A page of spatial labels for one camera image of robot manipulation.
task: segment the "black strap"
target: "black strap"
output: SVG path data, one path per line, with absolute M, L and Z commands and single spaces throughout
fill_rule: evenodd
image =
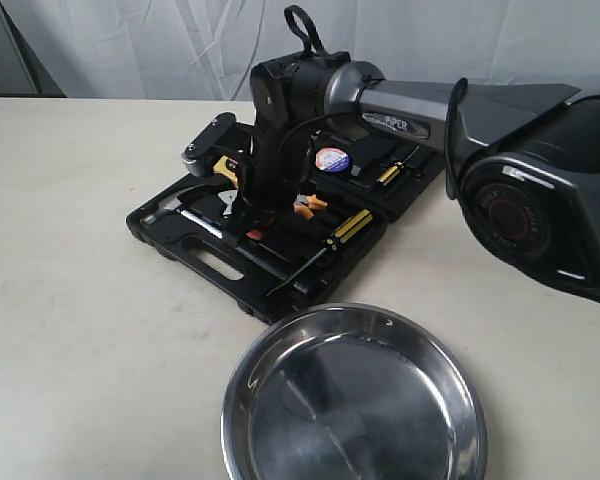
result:
M 298 26 L 296 17 L 300 19 L 300 22 L 304 26 L 306 32 L 304 32 Z M 324 49 L 322 40 L 320 40 L 320 35 L 318 35 L 318 30 L 316 30 L 316 26 L 307 12 L 305 12 L 298 5 L 291 5 L 284 9 L 284 18 L 286 19 L 287 25 L 289 25 L 291 32 L 293 32 L 296 37 L 302 40 L 302 44 L 304 46 L 303 54 L 305 56 L 311 55 L 312 47 L 318 55 L 323 57 L 330 56 Z

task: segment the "black plastic case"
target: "black plastic case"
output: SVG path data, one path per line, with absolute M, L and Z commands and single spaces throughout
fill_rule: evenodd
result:
M 392 147 L 386 147 L 381 158 L 370 161 L 373 165 L 365 169 L 364 177 L 368 181 L 378 172 L 381 174 L 386 170 L 391 162 L 395 162 L 391 159 L 391 153 L 401 145 L 393 143 Z M 352 143 L 344 145 L 326 133 L 316 137 L 314 144 L 316 148 L 330 145 L 345 151 L 351 150 L 352 155 L 355 151 Z M 365 161 L 364 149 L 360 151 L 355 153 L 355 157 L 352 156 L 358 163 Z M 327 209 L 316 211 L 311 221 L 289 212 L 269 227 L 263 239 L 245 239 L 241 242 L 239 251 L 178 213 L 166 215 L 150 226 L 142 222 L 143 218 L 156 211 L 158 204 L 165 198 L 184 188 L 199 186 L 201 192 L 189 192 L 181 197 L 183 204 L 196 216 L 222 229 L 226 223 L 223 216 L 226 205 L 218 198 L 217 193 L 234 187 L 221 174 L 210 178 L 193 175 L 182 177 L 130 213 L 126 222 L 135 238 L 154 247 L 164 257 L 176 260 L 202 275 L 232 296 L 243 311 L 263 322 L 273 323 L 289 313 L 324 303 L 329 298 L 382 237 L 390 220 L 397 219 L 440 172 L 443 167 L 441 157 L 429 154 L 425 156 L 416 168 L 404 167 L 395 179 L 400 182 L 400 186 L 396 187 L 396 193 L 391 198 L 383 198 L 382 189 L 361 188 L 358 184 L 361 176 L 347 176 L 342 172 L 333 175 L 314 169 L 310 182 L 318 198 L 328 202 Z M 329 232 L 365 209 L 371 212 L 373 219 L 343 248 L 336 253 L 327 253 L 291 285 L 266 296 L 267 292 L 324 246 L 324 239 Z M 242 277 L 231 279 L 220 273 L 203 260 L 209 254 L 232 267 Z

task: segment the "tool kit case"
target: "tool kit case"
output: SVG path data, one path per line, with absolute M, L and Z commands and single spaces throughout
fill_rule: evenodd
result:
M 374 134 L 347 142 L 323 131 L 312 143 L 316 161 L 305 189 L 311 195 L 303 195 L 304 203 L 298 202 L 295 210 L 280 215 L 262 231 L 250 232 L 237 247 L 209 233 L 214 228 L 222 231 L 226 225 L 229 201 L 223 195 L 235 192 L 231 160 L 222 156 L 217 159 L 221 168 L 214 169 L 217 173 L 206 178 L 185 175 L 130 213 L 127 226 L 135 238 L 197 272 L 265 323 L 324 303 L 376 245 L 389 223 L 442 170 L 444 159 L 415 144 Z M 383 175 L 391 176 L 386 185 L 378 181 Z M 185 189 L 189 190 L 178 199 L 193 217 L 174 211 L 146 222 L 161 202 Z M 346 244 L 332 252 L 324 248 L 331 242 L 325 243 L 328 238 L 344 239 Z M 212 266 L 218 265 L 217 260 L 235 275 Z M 307 262 L 313 263 L 276 290 Z

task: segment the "screwdriver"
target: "screwdriver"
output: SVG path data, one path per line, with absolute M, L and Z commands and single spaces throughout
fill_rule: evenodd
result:
M 328 251 L 337 251 L 341 246 L 343 246 L 345 243 L 351 240 L 351 238 L 356 233 L 358 233 L 366 225 L 368 225 L 371 222 L 371 220 L 373 220 L 373 215 L 367 209 L 360 210 L 353 217 L 347 219 L 342 225 L 340 225 L 334 230 L 334 232 L 325 241 L 325 246 L 320 251 L 318 251 L 318 253 L 316 253 L 313 257 L 307 260 L 307 262 L 304 265 L 302 265 L 298 270 L 289 275 L 289 277 L 287 277 L 287 279 L 284 282 L 269 290 L 265 297 L 269 297 L 273 293 L 289 285 L 296 278 L 298 278 L 298 276 L 302 272 L 304 272 L 307 268 L 316 263 Z

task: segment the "hammer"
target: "hammer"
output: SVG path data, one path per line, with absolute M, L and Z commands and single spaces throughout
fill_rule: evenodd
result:
M 180 198 L 178 198 L 178 197 L 180 197 L 180 195 L 182 195 L 186 192 L 189 192 L 191 190 L 194 190 L 198 187 L 183 188 L 182 190 L 179 190 L 176 193 L 173 193 L 173 194 L 169 195 L 168 197 L 162 199 L 158 203 L 158 209 L 154 213 L 147 215 L 142 220 L 140 220 L 140 223 L 142 223 L 142 225 L 144 225 L 145 227 L 148 227 L 150 225 L 153 225 L 154 223 L 156 223 L 158 220 L 160 220 L 162 217 L 164 217 L 166 215 L 169 215 L 171 213 L 179 213 L 186 219 L 191 220 L 192 222 L 194 222 L 197 225 L 200 225 L 202 228 L 204 228 L 207 232 L 209 232 L 214 237 L 222 239 L 222 231 L 219 228 L 214 227 L 206 220 L 203 220 L 202 218 L 198 217 L 194 213 L 187 210 L 182 205 Z

